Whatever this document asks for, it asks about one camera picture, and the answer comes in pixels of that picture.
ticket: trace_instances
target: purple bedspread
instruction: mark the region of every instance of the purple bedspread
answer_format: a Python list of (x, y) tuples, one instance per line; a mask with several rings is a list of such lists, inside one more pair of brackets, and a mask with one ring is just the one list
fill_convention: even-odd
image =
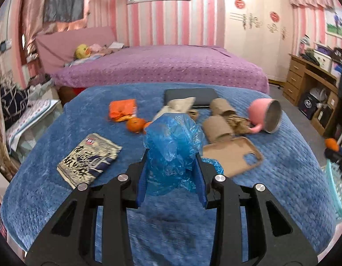
[(217, 46), (141, 46), (122, 49), (51, 75), (57, 86), (88, 88), (136, 82), (188, 82), (268, 93), (262, 69)]

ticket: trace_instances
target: toilet paper roll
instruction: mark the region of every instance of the toilet paper roll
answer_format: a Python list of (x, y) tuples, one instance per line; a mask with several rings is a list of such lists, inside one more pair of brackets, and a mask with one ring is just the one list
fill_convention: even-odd
[(230, 103), (222, 98), (216, 98), (210, 103), (210, 109), (213, 115), (221, 115), (223, 117), (236, 114), (236, 110)]
[(220, 115), (206, 119), (203, 123), (203, 130), (210, 143), (230, 140), (234, 135), (232, 128)]

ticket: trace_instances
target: gray floor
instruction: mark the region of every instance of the gray floor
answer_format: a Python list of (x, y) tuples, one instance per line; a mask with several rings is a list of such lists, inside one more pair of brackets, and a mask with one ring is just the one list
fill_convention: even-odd
[(280, 102), (284, 112), (311, 147), (320, 166), (326, 165), (326, 159), (324, 157), (324, 139), (317, 133), (310, 121), (298, 110), (298, 108), (293, 106), (283, 97), (282, 93), (282, 88), (278, 89), (277, 86), (270, 85), (270, 96)]

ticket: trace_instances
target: wardrobe door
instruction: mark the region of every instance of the wardrobe door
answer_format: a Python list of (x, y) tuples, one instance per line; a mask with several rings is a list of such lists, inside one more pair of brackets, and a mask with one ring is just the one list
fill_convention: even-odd
[(262, 63), (264, 0), (249, 0), (247, 8), (245, 52), (243, 58), (255, 65)]
[(251, 0), (225, 0), (225, 49), (239, 57), (243, 57), (247, 48), (248, 4)]
[(281, 0), (264, 0), (263, 47), (261, 67), (268, 79), (276, 80), (281, 25)]
[(293, 7), (289, 0), (281, 0), (281, 29), (276, 81), (285, 82), (289, 71), (293, 41)]

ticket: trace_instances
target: blue bedspread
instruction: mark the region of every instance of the blue bedspread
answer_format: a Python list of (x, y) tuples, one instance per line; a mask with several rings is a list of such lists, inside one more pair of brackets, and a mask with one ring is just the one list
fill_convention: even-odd
[[(163, 106), (163, 92), (170, 88), (209, 85), (164, 83), (102, 86), (83, 91), (64, 107), (62, 114), (37, 142), (10, 183), (1, 215), (14, 240), (29, 249), (39, 231), (71, 192), (56, 170), (89, 133), (98, 133), (123, 146), (117, 160), (95, 182), (100, 185), (126, 171), (143, 154), (143, 135), (126, 130), (125, 123), (107, 120), (113, 100), (136, 98), (138, 116), (151, 120)], [(239, 88), (210, 86), (226, 98), (239, 115), (265, 94)], [(202, 123), (208, 110), (201, 111)], [(334, 233), (333, 201), (311, 149), (284, 114), (274, 134), (248, 135), (264, 156), (257, 168), (234, 178), (252, 187), (265, 184), (290, 213), (317, 253)], [(128, 210), (129, 235), (136, 265), (209, 265), (216, 213), (204, 210), (196, 194), (177, 189), (165, 196), (147, 196), (138, 210)], [(100, 229), (96, 241), (100, 257)]]

